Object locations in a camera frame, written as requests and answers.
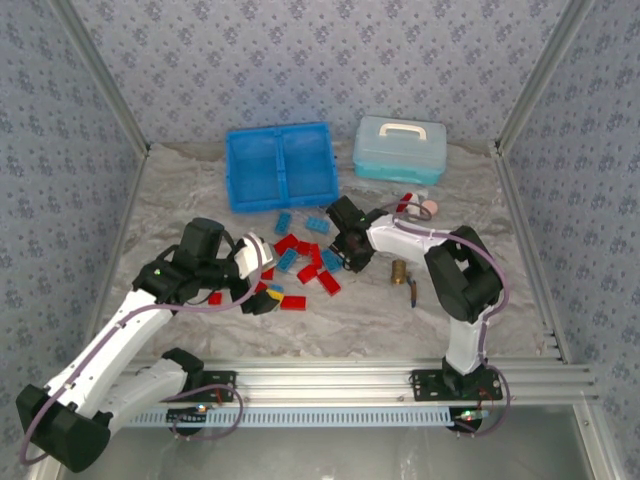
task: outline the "wall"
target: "wall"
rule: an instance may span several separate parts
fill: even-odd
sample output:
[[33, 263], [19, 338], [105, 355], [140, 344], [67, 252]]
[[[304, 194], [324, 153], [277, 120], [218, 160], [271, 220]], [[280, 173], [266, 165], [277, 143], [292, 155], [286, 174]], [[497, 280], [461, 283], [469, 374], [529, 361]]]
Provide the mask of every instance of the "wall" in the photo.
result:
[[509, 154], [572, 355], [640, 478], [640, 5], [598, 0]]
[[137, 161], [45, 0], [0, 9], [0, 478], [14, 401], [78, 353]]
[[74, 0], [149, 141], [364, 114], [497, 138], [566, 0]]

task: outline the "blue plastic box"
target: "blue plastic box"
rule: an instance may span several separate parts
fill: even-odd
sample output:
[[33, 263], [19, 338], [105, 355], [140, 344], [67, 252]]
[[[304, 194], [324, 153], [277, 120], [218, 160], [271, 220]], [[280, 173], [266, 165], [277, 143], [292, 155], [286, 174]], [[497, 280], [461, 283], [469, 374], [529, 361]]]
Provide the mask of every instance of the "blue plastic box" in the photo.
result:
[[363, 117], [353, 163], [360, 177], [435, 185], [447, 165], [447, 129], [441, 123]]
[[338, 173], [326, 123], [227, 133], [227, 191], [234, 212], [328, 205]]

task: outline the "purple cable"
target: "purple cable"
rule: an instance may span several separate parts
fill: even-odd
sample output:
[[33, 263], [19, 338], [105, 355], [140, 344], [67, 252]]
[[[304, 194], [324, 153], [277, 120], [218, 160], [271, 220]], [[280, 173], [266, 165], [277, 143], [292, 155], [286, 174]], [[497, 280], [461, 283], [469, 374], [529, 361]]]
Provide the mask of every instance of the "purple cable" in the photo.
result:
[[[260, 246], [258, 245], [258, 242], [256, 242], [250, 236], [247, 236], [246, 239], [249, 240], [249, 242], [253, 245], [253, 248], [255, 248], [257, 252], [260, 252]], [[230, 310], [244, 303], [247, 299], [249, 299], [249, 297], [251, 297], [255, 293], [258, 283], [260, 281], [261, 275], [262, 275], [262, 255], [258, 254], [258, 268], [256, 270], [256, 274], [254, 278], [251, 279], [251, 287], [249, 287], [249, 290], [242, 297], [240, 297], [234, 302], [231, 302], [225, 305], [216, 305], [211, 307], [170, 305], [167, 303], [151, 304], [151, 305], [145, 305], [144, 307], [137, 308], [136, 310], [132, 310], [127, 315], [125, 315], [122, 318], [122, 320], [118, 321], [116, 325], [111, 330], [109, 330], [104, 337], [102, 337], [100, 342], [96, 344], [96, 346], [87, 354], [87, 356], [82, 360], [82, 362], [78, 364], [78, 366], [73, 371], [73, 373], [64, 382], [65, 386], [58, 389], [58, 391], [55, 392], [49, 398], [49, 400], [45, 402], [42, 408], [38, 410], [38, 413], [36, 413], [36, 415], [33, 417], [31, 424], [27, 428], [27, 431], [24, 433], [24, 439], [22, 440], [22, 444], [20, 445], [20, 453], [19, 453], [20, 463], [25, 466], [31, 466], [31, 465], [35, 465], [36, 463], [48, 457], [48, 454], [44, 453], [36, 458], [27, 458], [27, 449], [29, 448], [29, 443], [31, 443], [31, 437], [33, 437], [33, 434], [36, 431], [36, 428], [38, 427], [38, 425], [40, 424], [44, 416], [47, 414], [51, 406], [62, 396], [62, 394], [65, 392], [67, 388], [73, 388], [73, 383], [82, 374], [82, 371], [87, 367], [87, 365], [89, 365], [91, 360], [93, 360], [93, 358], [107, 344], [107, 342], [118, 331], [120, 331], [120, 329], [124, 327], [129, 321], [131, 321], [137, 315], [140, 315], [141, 313], [144, 313], [144, 312], [148, 312], [149, 310], [172, 310], [172, 311], [178, 311], [178, 312], [194, 312], [194, 313], [217, 313], [217, 312], [224, 312], [226, 310]]]
[[224, 385], [222, 383], [205, 385], [204, 387], [194, 388], [193, 390], [189, 390], [188, 392], [179, 393], [177, 395], [173, 395], [172, 397], [165, 398], [163, 402], [173, 402], [175, 400], [180, 400], [182, 398], [190, 397], [191, 395], [195, 395], [196, 393], [202, 393], [208, 390], [216, 390], [216, 389], [226, 390], [228, 392], [231, 392], [233, 396], [238, 399], [238, 405], [239, 405], [238, 415], [236, 416], [236, 419], [233, 422], [233, 424], [229, 428], [227, 428], [226, 430], [223, 430], [220, 433], [214, 433], [213, 435], [205, 435], [205, 436], [199, 436], [199, 437], [190, 437], [186, 435], [180, 435], [178, 433], [177, 431], [178, 423], [180, 423], [181, 418], [184, 416], [184, 415], [179, 415], [178, 418], [174, 420], [173, 426], [171, 427], [171, 431], [174, 433], [174, 435], [187, 441], [220, 440], [221, 438], [224, 438], [227, 435], [231, 435], [233, 432], [235, 432], [238, 429], [238, 427], [240, 426], [240, 422], [242, 421], [242, 414], [244, 413], [244, 402], [242, 400], [242, 395], [240, 395], [240, 392], [238, 392], [235, 388], [230, 387], [229, 385]]
[[511, 390], [509, 389], [509, 383], [507, 382], [506, 377], [504, 376], [502, 371], [500, 371], [500, 369], [498, 369], [497, 367], [494, 367], [493, 365], [489, 365], [484, 355], [485, 354], [484, 343], [487, 337], [487, 321], [489, 320], [489, 318], [493, 317], [494, 315], [504, 310], [507, 307], [507, 304], [509, 303], [510, 288], [509, 288], [509, 284], [507, 283], [507, 277], [504, 273], [504, 270], [502, 270], [502, 268], [493, 259], [493, 257], [489, 255], [487, 252], [485, 252], [482, 248], [478, 247], [475, 243], [465, 240], [464, 238], [460, 238], [456, 235], [451, 235], [450, 233], [442, 233], [442, 232], [436, 232], [431, 230], [425, 231], [423, 229], [411, 228], [406, 225], [402, 225], [400, 223], [400, 220], [402, 219], [402, 217], [413, 218], [415, 220], [431, 219], [431, 212], [427, 208], [423, 207], [421, 204], [416, 202], [400, 201], [400, 202], [393, 202], [393, 203], [384, 205], [383, 207], [381, 207], [381, 209], [384, 210], [386, 208], [395, 207], [397, 205], [414, 205], [414, 206], [420, 207], [420, 212], [425, 214], [425, 215], [412, 215], [407, 212], [404, 212], [402, 215], [398, 215], [397, 213], [392, 214], [393, 224], [396, 228], [398, 228], [398, 230], [402, 230], [404, 232], [411, 233], [413, 235], [422, 235], [424, 237], [432, 236], [435, 238], [444, 238], [446, 240], [451, 240], [461, 245], [464, 245], [466, 247], [469, 247], [471, 250], [473, 250], [478, 255], [480, 255], [484, 260], [486, 260], [489, 263], [489, 265], [491, 265], [491, 268], [493, 268], [493, 270], [496, 272], [496, 274], [498, 275], [498, 278], [500, 279], [500, 282], [502, 283], [504, 294], [502, 296], [501, 302], [498, 304], [496, 308], [490, 311], [482, 319], [482, 326], [480, 327], [480, 338], [478, 339], [478, 356], [480, 358], [480, 363], [482, 363], [482, 365], [488, 370], [495, 372], [498, 375], [498, 377], [500, 377], [500, 380], [504, 385], [505, 395], [506, 395], [506, 405], [505, 405], [504, 411], [502, 412], [502, 415], [500, 415], [500, 418], [498, 418], [498, 421], [495, 424], [493, 424], [491, 427], [487, 428], [486, 430], [483, 430], [480, 433], [477, 433], [472, 427], [469, 427], [468, 425], [462, 422], [454, 421], [456, 425], [469, 430], [468, 435], [472, 435], [476, 437], [484, 437], [485, 435], [489, 435], [490, 433], [495, 432], [498, 428], [502, 426], [504, 421], [507, 419], [509, 409], [511, 408]]

